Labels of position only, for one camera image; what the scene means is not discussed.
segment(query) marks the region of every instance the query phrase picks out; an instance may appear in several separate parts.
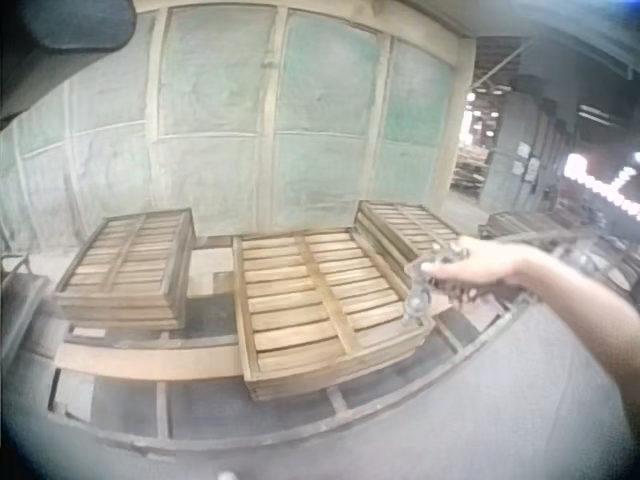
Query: wall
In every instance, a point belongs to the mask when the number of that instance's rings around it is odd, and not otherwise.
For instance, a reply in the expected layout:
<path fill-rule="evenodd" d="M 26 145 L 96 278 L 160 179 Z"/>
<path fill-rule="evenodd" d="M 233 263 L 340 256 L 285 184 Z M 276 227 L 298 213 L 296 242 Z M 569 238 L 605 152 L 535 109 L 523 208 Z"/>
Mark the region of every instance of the wall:
<path fill-rule="evenodd" d="M 0 134 L 12 250 L 72 248 L 104 216 L 151 209 L 191 207 L 204 236 L 426 201 L 473 63 L 453 34 L 395 2 L 175 3 L 138 2 L 126 48 Z"/>

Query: green panel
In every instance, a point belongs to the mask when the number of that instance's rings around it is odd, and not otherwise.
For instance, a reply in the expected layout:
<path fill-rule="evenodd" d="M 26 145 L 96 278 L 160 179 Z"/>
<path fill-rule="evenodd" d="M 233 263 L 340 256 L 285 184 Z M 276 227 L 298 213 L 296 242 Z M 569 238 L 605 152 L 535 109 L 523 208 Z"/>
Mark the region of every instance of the green panel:
<path fill-rule="evenodd" d="M 278 228 L 349 226 L 365 141 L 328 135 L 276 137 Z"/>
<path fill-rule="evenodd" d="M 160 143 L 163 206 L 191 207 L 196 234 L 255 231 L 255 140 L 172 138 Z"/>
<path fill-rule="evenodd" d="M 73 144 L 77 198 L 89 230 L 103 217 L 153 208 L 144 125 L 85 133 Z"/>
<path fill-rule="evenodd" d="M 390 202 L 424 203 L 437 149 L 383 142 L 369 198 Z"/>
<path fill-rule="evenodd" d="M 298 12 L 287 25 L 277 129 L 366 135 L 380 55 L 376 36 Z"/>
<path fill-rule="evenodd" d="M 160 132 L 256 132 L 276 9 L 213 6 L 171 14 Z"/>
<path fill-rule="evenodd" d="M 451 67 L 395 41 L 389 82 L 384 139 L 438 146 L 453 82 Z"/>
<path fill-rule="evenodd" d="M 33 251 L 38 241 L 20 184 L 12 138 L 14 128 L 15 123 L 0 134 L 0 223 L 13 251 Z"/>

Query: wooden pallet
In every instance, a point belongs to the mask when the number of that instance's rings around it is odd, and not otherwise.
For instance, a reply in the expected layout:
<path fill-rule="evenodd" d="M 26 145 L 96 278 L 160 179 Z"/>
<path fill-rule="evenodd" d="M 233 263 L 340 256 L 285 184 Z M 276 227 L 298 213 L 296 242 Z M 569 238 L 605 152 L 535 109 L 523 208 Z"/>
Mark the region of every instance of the wooden pallet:
<path fill-rule="evenodd" d="M 254 399 L 326 388 L 411 355 L 406 286 L 352 230 L 234 239 L 236 321 Z"/>
<path fill-rule="evenodd" d="M 451 225 L 424 207 L 400 203 L 360 202 L 356 228 L 406 285 L 407 263 L 433 253 L 435 244 L 445 246 L 459 237 Z"/>
<path fill-rule="evenodd" d="M 106 218 L 55 298 L 76 327 L 179 328 L 194 240 L 190 209 Z"/>

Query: finger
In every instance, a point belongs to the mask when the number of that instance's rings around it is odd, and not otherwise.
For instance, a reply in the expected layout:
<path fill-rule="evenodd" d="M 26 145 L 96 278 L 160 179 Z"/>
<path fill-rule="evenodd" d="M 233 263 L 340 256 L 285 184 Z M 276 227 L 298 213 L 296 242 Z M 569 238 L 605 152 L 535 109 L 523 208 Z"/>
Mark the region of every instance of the finger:
<path fill-rule="evenodd" d="M 423 263 L 420 269 L 425 274 L 442 280 L 463 279 L 465 276 L 465 263 Z"/>

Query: wooden board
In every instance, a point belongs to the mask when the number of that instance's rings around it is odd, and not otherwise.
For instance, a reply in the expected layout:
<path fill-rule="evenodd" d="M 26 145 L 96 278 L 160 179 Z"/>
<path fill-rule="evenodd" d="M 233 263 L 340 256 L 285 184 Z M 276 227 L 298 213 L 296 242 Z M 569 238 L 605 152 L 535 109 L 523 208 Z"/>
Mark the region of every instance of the wooden board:
<path fill-rule="evenodd" d="M 444 247 L 459 237 L 451 225 L 426 208 L 401 203 L 360 202 L 356 229 L 407 285 L 407 263 L 433 254 L 437 246 Z"/>
<path fill-rule="evenodd" d="M 179 328 L 184 321 L 191 210 L 103 220 L 55 290 L 66 318 L 89 328 Z"/>
<path fill-rule="evenodd" d="M 103 377 L 153 382 L 242 375 L 237 345 L 190 349 L 116 349 L 63 343 L 57 368 Z"/>
<path fill-rule="evenodd" d="M 404 283 L 353 230 L 234 239 L 236 321 L 254 399 L 326 388 L 406 358 Z"/>

